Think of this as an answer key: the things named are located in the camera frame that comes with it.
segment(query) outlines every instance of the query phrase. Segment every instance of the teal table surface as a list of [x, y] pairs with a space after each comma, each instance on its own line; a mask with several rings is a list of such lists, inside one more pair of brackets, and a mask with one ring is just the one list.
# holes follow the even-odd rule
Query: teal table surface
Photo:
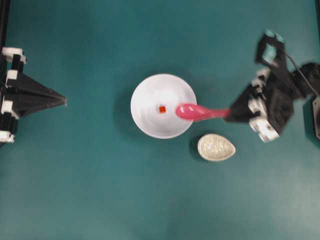
[[[320, 61], [314, 0], [12, 1], [7, 46], [68, 105], [21, 119], [0, 149], [0, 239], [320, 239], [320, 141], [305, 101], [270, 143], [220, 119], [155, 139], [131, 117], [135, 87], [157, 73], [183, 78], [199, 104], [230, 105], [262, 67], [264, 28], [299, 65]], [[209, 132], [235, 156], [202, 160]]]

